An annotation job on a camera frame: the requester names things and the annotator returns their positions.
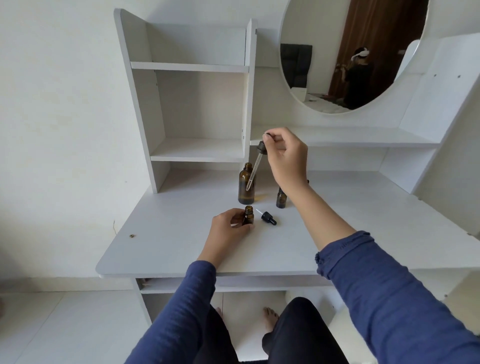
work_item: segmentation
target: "black chair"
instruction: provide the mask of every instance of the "black chair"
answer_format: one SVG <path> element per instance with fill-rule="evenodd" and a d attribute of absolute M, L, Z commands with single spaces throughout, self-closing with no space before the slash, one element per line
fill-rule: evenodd
<path fill-rule="evenodd" d="M 307 87 L 312 51 L 313 46 L 306 44 L 280 44 L 283 74 L 290 88 Z"/>

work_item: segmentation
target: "dropper lying on table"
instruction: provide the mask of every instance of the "dropper lying on table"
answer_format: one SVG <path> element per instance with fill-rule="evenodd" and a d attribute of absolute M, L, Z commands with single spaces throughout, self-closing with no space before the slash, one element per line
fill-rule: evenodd
<path fill-rule="evenodd" d="M 263 140 L 261 140 L 260 143 L 258 144 L 257 150 L 258 150 L 258 157 L 257 157 L 257 161 L 255 162 L 255 165 L 253 166 L 250 179 L 248 180 L 248 183 L 247 183 L 247 191 L 250 190 L 250 187 L 252 186 L 253 179 L 255 178 L 255 174 L 257 173 L 257 169 L 258 169 L 258 166 L 260 165 L 260 161 L 262 160 L 262 157 L 267 155 L 267 148 L 265 147 L 265 143 Z"/>

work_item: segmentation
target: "baseboard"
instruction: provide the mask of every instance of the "baseboard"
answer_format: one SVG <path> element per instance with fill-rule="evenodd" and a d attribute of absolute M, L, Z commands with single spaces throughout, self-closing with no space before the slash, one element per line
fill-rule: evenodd
<path fill-rule="evenodd" d="M 130 279 L 99 277 L 17 278 L 0 281 L 0 292 L 127 291 Z"/>

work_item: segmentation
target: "hand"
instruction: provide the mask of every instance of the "hand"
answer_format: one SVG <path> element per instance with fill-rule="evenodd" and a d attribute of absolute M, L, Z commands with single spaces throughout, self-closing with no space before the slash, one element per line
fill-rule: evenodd
<path fill-rule="evenodd" d="M 273 176 L 283 192 L 291 195 L 296 189 L 306 186 L 307 145 L 288 128 L 267 130 L 263 141 Z"/>
<path fill-rule="evenodd" d="M 238 245 L 238 243 L 253 229 L 252 224 L 242 226 L 245 210 L 233 208 L 212 219 L 212 226 L 205 242 L 204 249 L 197 260 L 206 260 L 216 269 Z"/>

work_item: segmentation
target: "leg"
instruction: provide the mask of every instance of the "leg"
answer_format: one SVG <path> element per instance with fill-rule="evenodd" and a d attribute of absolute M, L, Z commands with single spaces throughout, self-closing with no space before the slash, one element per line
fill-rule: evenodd
<path fill-rule="evenodd" d="M 348 364 L 315 306 L 302 297 L 287 305 L 262 347 L 269 363 Z"/>
<path fill-rule="evenodd" d="M 237 353 L 220 314 L 210 306 L 205 326 L 204 342 L 194 364 L 237 364 Z"/>

